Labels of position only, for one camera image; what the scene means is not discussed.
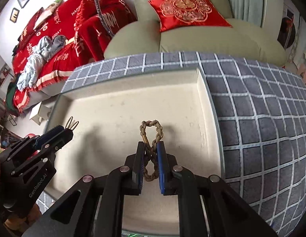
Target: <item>floor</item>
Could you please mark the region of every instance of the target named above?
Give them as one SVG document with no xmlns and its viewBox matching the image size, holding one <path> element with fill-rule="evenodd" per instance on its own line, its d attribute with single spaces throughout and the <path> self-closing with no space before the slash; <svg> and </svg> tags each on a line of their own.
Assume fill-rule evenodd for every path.
<svg viewBox="0 0 306 237">
<path fill-rule="evenodd" d="M 53 96 L 42 102 L 43 105 L 52 108 L 57 100 L 57 96 Z M 35 135 L 42 135 L 46 121 L 42 119 L 41 124 L 38 125 L 33 120 L 29 119 L 31 113 L 31 108 L 27 109 L 22 115 L 15 119 L 17 125 L 13 126 L 9 121 L 7 121 L 5 127 L 13 132 L 14 134 L 24 138 L 26 135 L 32 133 Z"/>
</svg>

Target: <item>screw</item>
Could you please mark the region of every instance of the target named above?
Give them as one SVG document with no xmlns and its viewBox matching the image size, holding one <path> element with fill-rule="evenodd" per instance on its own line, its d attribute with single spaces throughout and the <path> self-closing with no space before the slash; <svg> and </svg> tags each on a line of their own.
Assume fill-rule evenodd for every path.
<svg viewBox="0 0 306 237">
<path fill-rule="evenodd" d="M 83 182 L 84 183 L 89 183 L 92 179 L 93 179 L 93 177 L 91 175 L 86 175 L 86 176 L 83 177 Z"/>
<path fill-rule="evenodd" d="M 180 172 L 180 171 L 183 170 L 183 167 L 180 166 L 180 165 L 175 165 L 175 166 L 173 166 L 173 170 L 174 170 L 175 172 Z"/>
<path fill-rule="evenodd" d="M 122 167 L 120 168 L 120 171 L 123 172 L 123 173 L 125 173 L 125 172 L 128 172 L 129 169 L 130 169 L 130 168 L 129 168 L 128 166 L 122 166 Z"/>
<path fill-rule="evenodd" d="M 217 183 L 220 181 L 220 177 L 218 177 L 217 175 L 211 175 L 209 179 L 212 183 Z"/>
</svg>

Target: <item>sofa armrest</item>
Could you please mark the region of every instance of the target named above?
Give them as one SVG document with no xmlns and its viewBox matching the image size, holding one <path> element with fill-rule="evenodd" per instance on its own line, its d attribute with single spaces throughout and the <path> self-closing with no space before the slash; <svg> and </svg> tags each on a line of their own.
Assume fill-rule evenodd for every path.
<svg viewBox="0 0 306 237">
<path fill-rule="evenodd" d="M 287 55 L 284 48 L 277 40 L 273 40 L 262 28 L 243 20 L 227 19 L 227 21 L 240 34 L 247 36 L 257 43 L 261 54 L 265 55 L 266 61 L 279 67 L 285 65 Z"/>
<path fill-rule="evenodd" d="M 160 23 L 135 21 L 120 29 L 107 46 L 105 59 L 139 53 L 159 52 Z"/>
</svg>

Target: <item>green sofa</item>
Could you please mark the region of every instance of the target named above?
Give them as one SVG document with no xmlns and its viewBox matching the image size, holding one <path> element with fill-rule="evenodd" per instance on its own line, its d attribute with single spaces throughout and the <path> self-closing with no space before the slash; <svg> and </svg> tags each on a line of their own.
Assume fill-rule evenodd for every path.
<svg viewBox="0 0 306 237">
<path fill-rule="evenodd" d="M 211 0 L 233 26 L 188 26 L 160 33 L 160 21 L 148 0 L 135 0 L 138 21 L 118 33 L 105 50 L 105 59 L 139 53 L 201 51 L 229 54 L 283 66 L 286 54 L 276 40 L 253 23 L 233 19 L 228 0 Z"/>
</svg>

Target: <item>white tray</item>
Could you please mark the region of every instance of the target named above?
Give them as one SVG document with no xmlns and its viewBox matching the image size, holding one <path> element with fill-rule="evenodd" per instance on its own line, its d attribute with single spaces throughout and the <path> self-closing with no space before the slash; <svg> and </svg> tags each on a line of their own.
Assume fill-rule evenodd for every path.
<svg viewBox="0 0 306 237">
<path fill-rule="evenodd" d="M 167 153 L 194 174 L 221 175 L 221 135 L 209 89 L 199 69 L 157 72 L 104 81 L 63 93 L 48 127 L 79 121 L 73 140 L 56 153 L 56 175 L 46 191 L 59 198 L 81 177 L 106 175 L 124 164 L 142 141 L 143 120 L 163 126 Z M 150 142 L 155 127 L 147 128 Z M 153 164 L 147 167 L 153 172 Z M 179 235 L 177 196 L 160 194 L 159 182 L 143 182 L 140 196 L 125 196 L 122 228 Z"/>
</svg>

